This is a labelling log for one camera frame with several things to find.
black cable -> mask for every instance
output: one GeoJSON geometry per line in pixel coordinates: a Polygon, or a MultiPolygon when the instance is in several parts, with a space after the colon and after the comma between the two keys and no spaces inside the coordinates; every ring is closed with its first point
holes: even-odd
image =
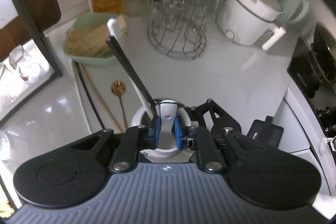
{"type": "Polygon", "coordinates": [[[132,64],[129,62],[127,56],[125,55],[124,51],[120,47],[117,39],[114,36],[109,36],[106,40],[107,45],[110,47],[112,52],[114,53],[114,56],[118,59],[121,66],[124,68],[128,76],[131,78],[131,80],[134,82],[134,84],[137,86],[137,88],[140,90],[141,94],[144,96],[144,98],[149,102],[151,105],[152,112],[154,114],[156,113],[156,104],[152,98],[152,96],[149,94],[148,90],[146,89],[145,85],[139,78],[138,74],[134,70],[132,64]]]}
{"type": "Polygon", "coordinates": [[[78,63],[77,63],[76,61],[75,61],[75,66],[76,66],[76,69],[77,69],[77,73],[78,73],[79,79],[80,79],[80,81],[81,81],[81,83],[82,83],[82,86],[83,86],[83,88],[84,88],[86,97],[88,98],[88,100],[89,100],[89,102],[90,102],[90,105],[91,105],[91,107],[92,107],[92,109],[93,109],[93,111],[94,111],[94,113],[95,113],[95,115],[96,115],[96,117],[97,117],[97,119],[98,119],[98,122],[100,123],[101,127],[104,129],[104,128],[106,128],[106,127],[104,126],[103,121],[100,119],[100,116],[99,116],[99,114],[98,114],[98,112],[97,112],[97,109],[96,109],[95,105],[93,104],[93,101],[92,101],[92,98],[91,98],[91,96],[90,96],[90,93],[89,93],[89,91],[88,91],[88,89],[87,89],[87,86],[86,86],[86,84],[85,84],[85,82],[84,82],[82,72],[81,72],[81,70],[80,70],[80,68],[79,68],[79,65],[78,65],[78,63]]]}

rice cooker handle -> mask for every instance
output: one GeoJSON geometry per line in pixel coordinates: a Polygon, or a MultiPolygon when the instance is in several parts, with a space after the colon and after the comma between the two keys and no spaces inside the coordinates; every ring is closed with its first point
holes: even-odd
{"type": "Polygon", "coordinates": [[[262,45],[262,49],[264,51],[267,51],[270,47],[272,47],[275,42],[277,42],[286,33],[284,27],[278,27],[274,23],[271,23],[269,29],[273,31],[273,35],[264,43],[264,45],[262,45]]]}

white cable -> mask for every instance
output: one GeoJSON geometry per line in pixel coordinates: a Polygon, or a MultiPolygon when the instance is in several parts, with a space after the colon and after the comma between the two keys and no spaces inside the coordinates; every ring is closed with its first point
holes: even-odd
{"type": "Polygon", "coordinates": [[[84,108],[84,105],[83,105],[82,96],[81,96],[81,94],[79,92],[79,88],[78,88],[75,64],[74,64],[73,60],[69,59],[69,61],[70,61],[70,67],[71,67],[71,71],[72,71],[73,82],[75,84],[75,89],[76,89],[77,97],[78,97],[78,100],[79,100],[79,105],[81,107],[83,117],[84,117],[84,120],[85,120],[85,123],[86,123],[86,127],[89,131],[89,134],[92,134],[91,126],[90,126],[90,123],[89,123],[89,120],[87,118],[86,111],[85,111],[85,108],[84,108]]]}

gold spoon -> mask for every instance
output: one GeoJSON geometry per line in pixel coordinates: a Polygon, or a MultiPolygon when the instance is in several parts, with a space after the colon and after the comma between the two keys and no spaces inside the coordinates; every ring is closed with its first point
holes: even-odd
{"type": "Polygon", "coordinates": [[[119,97],[119,102],[120,102],[120,107],[121,107],[121,113],[123,115],[123,120],[124,120],[124,125],[125,125],[125,129],[128,128],[127,126],[127,121],[126,121],[126,116],[125,116],[125,111],[124,111],[124,106],[123,106],[123,102],[121,100],[121,97],[124,95],[124,93],[126,92],[126,86],[123,82],[121,81],[115,81],[112,86],[111,86],[111,90],[112,93],[119,97]]]}

mint green kettle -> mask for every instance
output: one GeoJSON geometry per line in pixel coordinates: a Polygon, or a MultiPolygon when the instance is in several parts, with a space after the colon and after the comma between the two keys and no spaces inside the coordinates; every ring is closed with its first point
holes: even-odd
{"type": "Polygon", "coordinates": [[[308,0],[278,0],[278,2],[283,12],[277,17],[277,22],[282,25],[300,22],[309,10],[308,0]]]}

